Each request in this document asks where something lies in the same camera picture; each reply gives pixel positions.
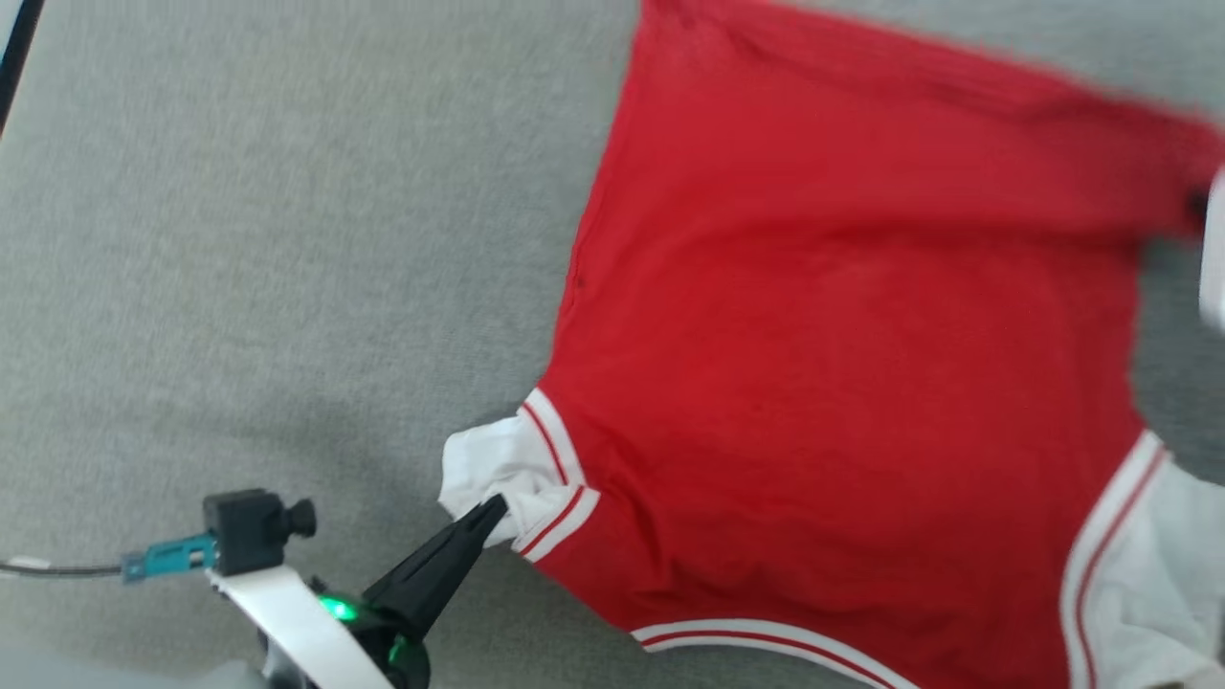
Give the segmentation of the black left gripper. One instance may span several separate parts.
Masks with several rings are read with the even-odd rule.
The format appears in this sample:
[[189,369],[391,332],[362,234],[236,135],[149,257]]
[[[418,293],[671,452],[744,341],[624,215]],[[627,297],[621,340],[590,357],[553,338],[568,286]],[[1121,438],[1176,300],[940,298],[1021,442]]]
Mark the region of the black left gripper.
[[368,586],[364,600],[318,592],[323,609],[355,638],[392,689],[430,689],[432,663],[420,640],[464,584],[506,514],[503,497],[481,501]]

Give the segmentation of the red shirt with white trim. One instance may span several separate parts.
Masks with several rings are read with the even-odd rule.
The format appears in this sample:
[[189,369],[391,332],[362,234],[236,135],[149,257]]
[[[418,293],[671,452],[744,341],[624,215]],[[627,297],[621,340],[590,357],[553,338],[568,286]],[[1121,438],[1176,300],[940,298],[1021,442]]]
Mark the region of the red shirt with white trim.
[[643,649],[1225,689],[1225,487],[1129,391],[1225,132],[832,13],[639,0],[546,371],[440,504]]

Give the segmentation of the grey fabric sofa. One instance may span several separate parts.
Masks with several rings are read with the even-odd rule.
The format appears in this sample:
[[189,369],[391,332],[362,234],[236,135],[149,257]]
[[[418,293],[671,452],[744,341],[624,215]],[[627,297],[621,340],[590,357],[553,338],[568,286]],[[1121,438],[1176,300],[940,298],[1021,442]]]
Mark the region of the grey fabric sofa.
[[[1225,123],[1225,0],[796,0]],[[446,436],[546,367],[637,0],[47,0],[0,137],[0,558],[110,560],[203,497],[311,497],[293,566],[364,588],[447,522]],[[1225,484],[1198,249],[1147,253],[1136,389]],[[0,647],[170,678],[258,657],[198,574],[0,580]],[[496,549],[432,689],[855,689],[643,653]]]

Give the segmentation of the black skirting strip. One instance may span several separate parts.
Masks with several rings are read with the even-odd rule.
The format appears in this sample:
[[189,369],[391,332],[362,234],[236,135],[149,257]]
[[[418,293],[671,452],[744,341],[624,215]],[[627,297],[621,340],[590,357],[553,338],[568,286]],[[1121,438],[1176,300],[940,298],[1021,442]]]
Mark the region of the black skirting strip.
[[47,0],[0,0],[0,137]]

